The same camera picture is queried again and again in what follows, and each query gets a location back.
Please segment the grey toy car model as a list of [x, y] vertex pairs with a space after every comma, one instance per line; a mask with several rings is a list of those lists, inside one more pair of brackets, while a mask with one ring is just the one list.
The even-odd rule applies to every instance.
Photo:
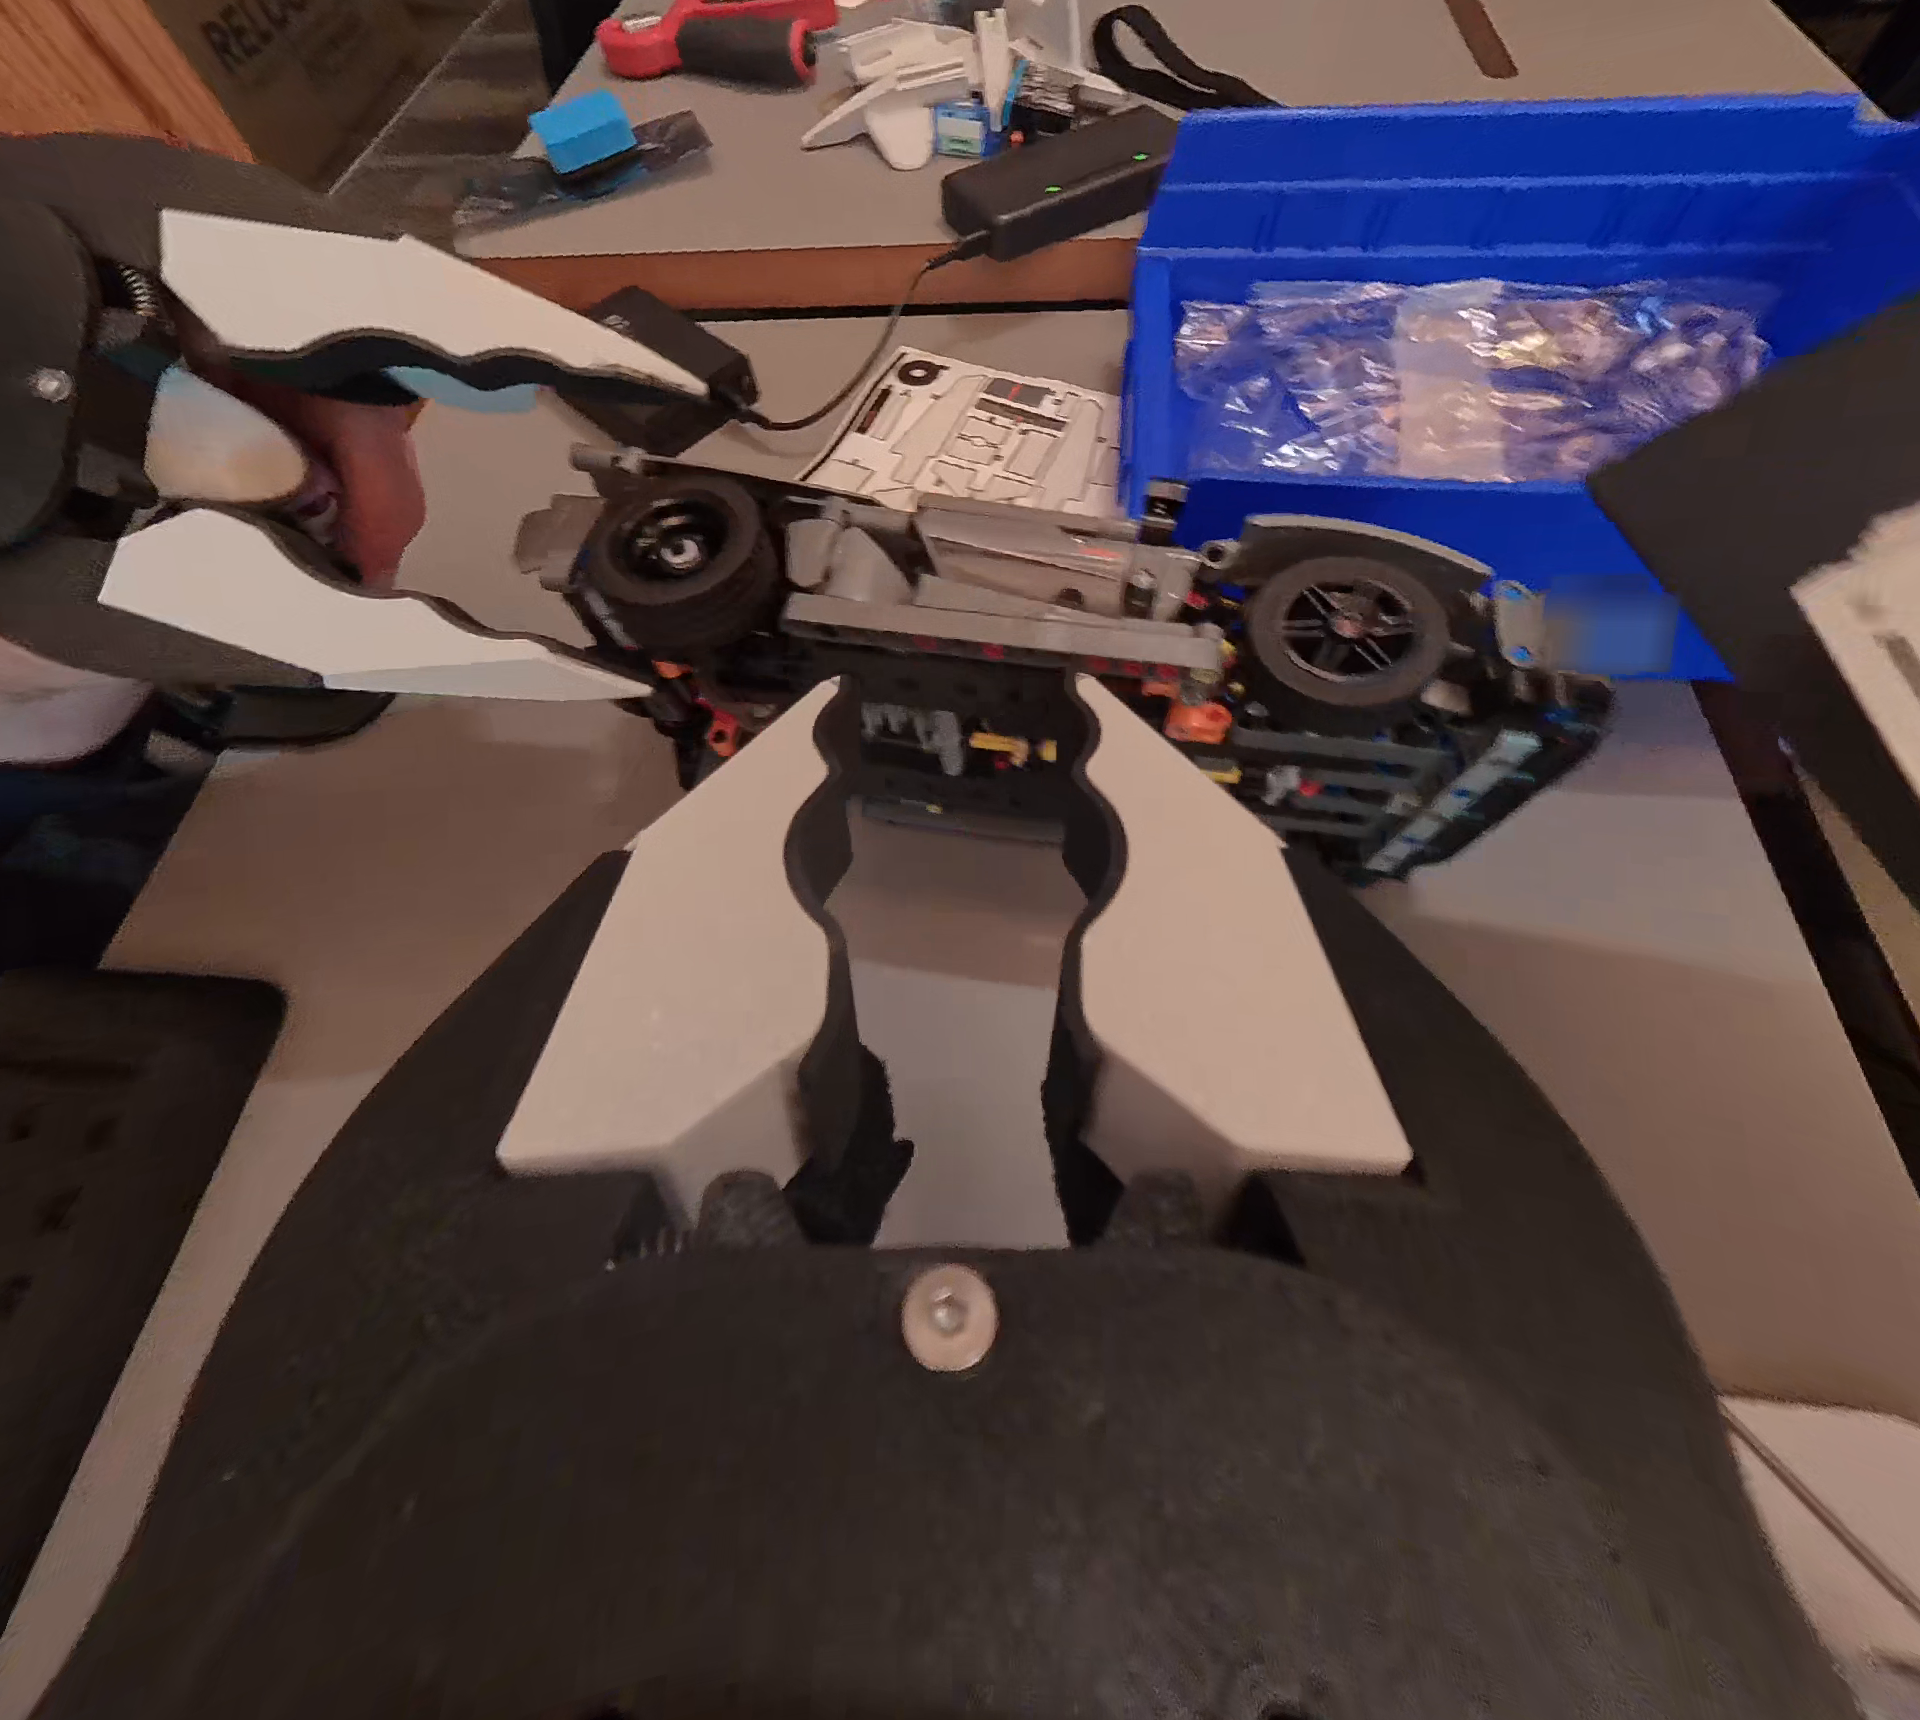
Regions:
[[[1581, 769], [1617, 716], [1603, 676], [1551, 663], [1545, 602], [1433, 541], [1266, 514], [1178, 547], [1148, 520], [928, 496], [915, 510], [797, 483], [576, 454], [592, 492], [526, 514], [515, 565], [638, 702], [694, 786], [814, 684], [861, 700], [857, 789], [902, 819], [1063, 820], [1066, 684], [1093, 679], [1285, 844], [1355, 887], [1443, 865]], [[607, 499], [711, 474], [747, 489], [781, 558], [765, 622], [703, 655], [635, 657], [571, 599]]]

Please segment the white book stand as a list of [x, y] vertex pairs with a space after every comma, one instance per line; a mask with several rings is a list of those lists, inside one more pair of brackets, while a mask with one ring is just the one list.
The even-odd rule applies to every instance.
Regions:
[[1919, 1715], [1919, 1429], [1858, 1409], [1723, 1397], [1760, 1527], [1864, 1716]]

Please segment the black charger box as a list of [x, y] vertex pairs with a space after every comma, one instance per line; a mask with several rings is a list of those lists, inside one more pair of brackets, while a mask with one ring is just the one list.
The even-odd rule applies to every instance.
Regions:
[[657, 460], [680, 460], [741, 412], [759, 404], [757, 369], [731, 341], [645, 288], [622, 288], [585, 308], [594, 325], [661, 352], [700, 391], [560, 391], [556, 399], [612, 444]]

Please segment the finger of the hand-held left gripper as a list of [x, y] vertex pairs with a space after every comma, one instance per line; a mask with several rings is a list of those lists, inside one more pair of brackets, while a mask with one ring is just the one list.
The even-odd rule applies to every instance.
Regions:
[[225, 509], [186, 509], [126, 534], [98, 602], [300, 668], [338, 694], [624, 702], [654, 692], [536, 634], [479, 628], [447, 602], [319, 573], [289, 533]]
[[303, 392], [421, 374], [482, 396], [571, 391], [714, 403], [690, 365], [415, 239], [179, 207], [157, 217], [164, 292], [237, 366]]

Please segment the person's left hand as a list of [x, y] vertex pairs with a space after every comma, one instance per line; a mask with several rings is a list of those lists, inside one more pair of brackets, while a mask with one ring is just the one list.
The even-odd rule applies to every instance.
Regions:
[[291, 431], [336, 489], [336, 545], [364, 586], [392, 591], [426, 520], [415, 428], [422, 401], [364, 404], [296, 395]]

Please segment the red handled tool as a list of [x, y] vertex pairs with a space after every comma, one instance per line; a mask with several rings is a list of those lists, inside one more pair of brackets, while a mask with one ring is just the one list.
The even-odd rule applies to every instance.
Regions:
[[616, 79], [694, 76], [784, 92], [814, 83], [821, 41], [841, 13], [839, 0], [672, 0], [609, 17], [594, 43]]

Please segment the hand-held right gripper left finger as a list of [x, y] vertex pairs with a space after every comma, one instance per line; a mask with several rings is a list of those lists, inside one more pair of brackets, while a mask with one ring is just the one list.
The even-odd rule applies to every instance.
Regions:
[[859, 691], [831, 676], [624, 848], [498, 1137], [509, 1177], [640, 1174], [687, 1219], [755, 1174], [807, 1238], [879, 1238], [912, 1144], [833, 913], [859, 735]]

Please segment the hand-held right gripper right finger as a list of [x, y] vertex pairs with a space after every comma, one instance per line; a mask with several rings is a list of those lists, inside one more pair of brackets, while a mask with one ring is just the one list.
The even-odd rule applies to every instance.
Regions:
[[1400, 1180], [1415, 1148], [1285, 844], [1093, 676], [1066, 682], [1069, 926], [1044, 1138], [1069, 1246], [1166, 1182], [1203, 1234], [1251, 1180]]

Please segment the white sticker sheet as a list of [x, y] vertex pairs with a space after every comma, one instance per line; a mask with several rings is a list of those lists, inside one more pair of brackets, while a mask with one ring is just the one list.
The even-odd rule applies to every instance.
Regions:
[[800, 484], [915, 510], [973, 501], [1118, 518], [1121, 401], [917, 347], [896, 349]]

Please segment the white plastic part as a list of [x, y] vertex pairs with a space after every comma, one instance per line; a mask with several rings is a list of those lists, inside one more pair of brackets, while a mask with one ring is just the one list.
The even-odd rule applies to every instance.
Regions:
[[867, 142], [894, 172], [980, 162], [1116, 118], [1135, 105], [1096, 73], [1078, 0], [1039, 0], [1039, 36], [1010, 0], [928, 0], [930, 20], [896, 18], [841, 43], [847, 88], [800, 136], [805, 153]]

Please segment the blue plastic bin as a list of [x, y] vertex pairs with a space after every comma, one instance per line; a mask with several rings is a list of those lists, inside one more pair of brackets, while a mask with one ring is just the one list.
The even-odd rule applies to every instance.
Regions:
[[[1143, 231], [1121, 395], [1118, 499], [1186, 490], [1194, 549], [1266, 513], [1429, 541], [1537, 594], [1662, 584], [1581, 484], [1201, 474], [1173, 377], [1191, 302], [1268, 282], [1610, 287], [1734, 279], [1777, 288], [1780, 365], [1858, 329], [1919, 281], [1917, 124], [1856, 96], [1440, 103], [1194, 115]], [[1726, 681], [1680, 611], [1630, 679]]]

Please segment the small blue item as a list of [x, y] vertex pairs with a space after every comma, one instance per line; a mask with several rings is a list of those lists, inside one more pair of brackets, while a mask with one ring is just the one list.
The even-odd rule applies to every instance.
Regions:
[[640, 138], [610, 90], [555, 100], [530, 115], [530, 133], [558, 192], [600, 194], [640, 165]]

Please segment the long black device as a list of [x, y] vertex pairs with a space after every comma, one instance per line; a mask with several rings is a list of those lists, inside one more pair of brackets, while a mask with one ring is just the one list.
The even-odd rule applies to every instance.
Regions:
[[1135, 107], [1047, 135], [943, 178], [940, 215], [959, 245], [1012, 264], [1148, 213], [1181, 124]]

